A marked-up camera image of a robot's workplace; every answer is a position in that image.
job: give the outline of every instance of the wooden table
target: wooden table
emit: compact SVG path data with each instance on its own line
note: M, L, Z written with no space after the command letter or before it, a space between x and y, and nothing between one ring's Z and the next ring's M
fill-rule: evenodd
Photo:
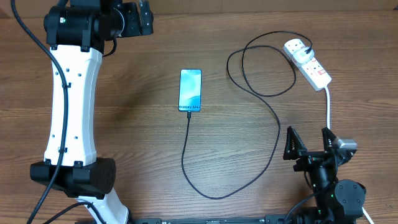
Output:
M282 160L290 125L310 150L322 149L325 92L314 91L300 73L289 92L266 99L282 132L270 167L250 187L208 200L187 184L180 165L187 124L177 108L180 70L200 68L202 111L192 115L187 174L211 196L230 193L258 175L270 157L277 125L265 105L231 83L226 59L257 35L294 30L311 38L317 59L333 78L332 130L359 144L338 177L367 187L365 208L376 223L397 223L397 21L396 11L156 16L154 35L119 40L118 51L99 71L96 150L116 160L119 198L136 218L258 217L286 213L310 194L303 174L292 169L295 162ZM42 19L25 22L45 40ZM24 223L44 190L30 180L29 166L43 158L47 146L52 68L14 20L1 19L0 30L0 223ZM274 34L257 43L282 48L293 38ZM243 84L239 62L240 56L233 57L231 71ZM252 50L245 62L261 93L277 93L293 81L276 51ZM51 191L35 222L74 202ZM89 217L77 208L54 223Z

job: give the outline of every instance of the power strip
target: power strip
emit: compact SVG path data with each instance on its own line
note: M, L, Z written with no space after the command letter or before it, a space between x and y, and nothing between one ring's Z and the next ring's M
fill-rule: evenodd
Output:
M304 77L316 90L324 89L330 82L331 77L314 57L314 52L307 53L306 47L300 39L293 39L284 45L284 51L292 59Z

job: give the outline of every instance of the blue smartphone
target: blue smartphone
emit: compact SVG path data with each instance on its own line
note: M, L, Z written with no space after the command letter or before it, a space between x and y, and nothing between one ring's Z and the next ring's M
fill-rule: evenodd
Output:
M199 112L201 103L201 70L183 69L180 76L180 99L178 109L181 112Z

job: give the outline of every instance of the power outlet socket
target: power outlet socket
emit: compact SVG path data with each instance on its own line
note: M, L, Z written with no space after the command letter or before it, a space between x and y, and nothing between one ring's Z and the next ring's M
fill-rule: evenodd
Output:
M306 47L300 39L293 39L284 45L284 51L304 75L311 86L316 90L322 90L331 82L331 77L322 67L319 61L312 57L305 63L300 63L295 59L295 53Z

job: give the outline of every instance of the wall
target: wall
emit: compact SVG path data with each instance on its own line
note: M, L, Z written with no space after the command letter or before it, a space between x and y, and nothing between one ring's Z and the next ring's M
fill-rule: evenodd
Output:
M44 17L57 0L16 0L22 17ZM392 10L398 0L150 0L156 14L267 11ZM9 0L0 0L0 17L12 17Z

